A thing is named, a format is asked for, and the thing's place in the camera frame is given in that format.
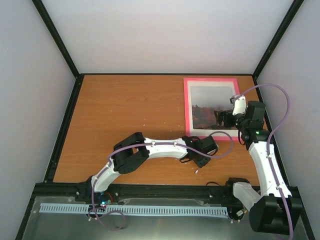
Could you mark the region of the pink picture frame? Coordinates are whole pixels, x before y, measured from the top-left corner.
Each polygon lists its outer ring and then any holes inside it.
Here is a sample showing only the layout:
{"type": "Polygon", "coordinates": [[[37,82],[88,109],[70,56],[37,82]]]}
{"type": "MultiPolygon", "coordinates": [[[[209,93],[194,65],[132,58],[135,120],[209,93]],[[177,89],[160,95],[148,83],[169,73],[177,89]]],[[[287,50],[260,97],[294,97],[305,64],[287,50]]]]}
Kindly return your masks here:
{"type": "Polygon", "coordinates": [[[199,138],[204,138],[209,136],[209,134],[214,133],[213,137],[215,140],[229,140],[230,138],[225,135],[227,133],[232,137],[232,139],[236,139],[238,136],[238,129],[235,130],[210,130],[207,134],[198,135],[197,133],[190,132],[189,129],[189,120],[186,119],[187,115],[189,114],[189,110],[187,109],[188,104],[188,87],[194,85],[195,82],[200,83],[209,83],[210,85],[221,83],[221,85],[230,85],[233,84],[235,88],[235,95],[240,95],[240,90],[238,86],[238,81],[235,78],[218,78],[218,77],[185,77],[183,79],[183,87],[184,87],[184,111],[185,111],[185,131],[188,136],[197,136],[199,138]]]}

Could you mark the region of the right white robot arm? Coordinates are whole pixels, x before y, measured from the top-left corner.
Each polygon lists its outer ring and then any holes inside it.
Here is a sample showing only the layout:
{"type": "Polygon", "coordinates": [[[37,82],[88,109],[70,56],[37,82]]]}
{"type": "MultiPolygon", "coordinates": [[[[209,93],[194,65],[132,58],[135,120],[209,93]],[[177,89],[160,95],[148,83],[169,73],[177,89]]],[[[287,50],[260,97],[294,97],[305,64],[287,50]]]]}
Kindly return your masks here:
{"type": "Polygon", "coordinates": [[[252,157],[260,186],[257,192],[245,179],[229,179],[232,194],[249,212],[253,231],[292,237],[303,204],[282,177],[271,133],[264,129],[265,104],[246,101],[243,96],[234,96],[230,103],[233,109],[224,114],[223,123],[238,130],[238,139],[252,157]]]}

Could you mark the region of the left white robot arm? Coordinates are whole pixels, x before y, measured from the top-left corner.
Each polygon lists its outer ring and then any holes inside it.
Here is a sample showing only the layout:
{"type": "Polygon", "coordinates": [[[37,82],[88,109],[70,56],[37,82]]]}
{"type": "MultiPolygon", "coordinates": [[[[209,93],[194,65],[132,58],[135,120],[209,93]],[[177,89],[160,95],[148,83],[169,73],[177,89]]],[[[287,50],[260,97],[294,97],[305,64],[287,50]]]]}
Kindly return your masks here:
{"type": "Polygon", "coordinates": [[[113,147],[105,166],[83,182],[77,192],[77,201],[94,201],[105,206],[116,201],[117,193],[109,190],[110,185],[121,175],[136,171],[150,159],[173,158],[181,163],[194,162],[200,169],[218,152],[211,136],[183,136],[173,140],[158,140],[144,137],[136,132],[113,147]]]}

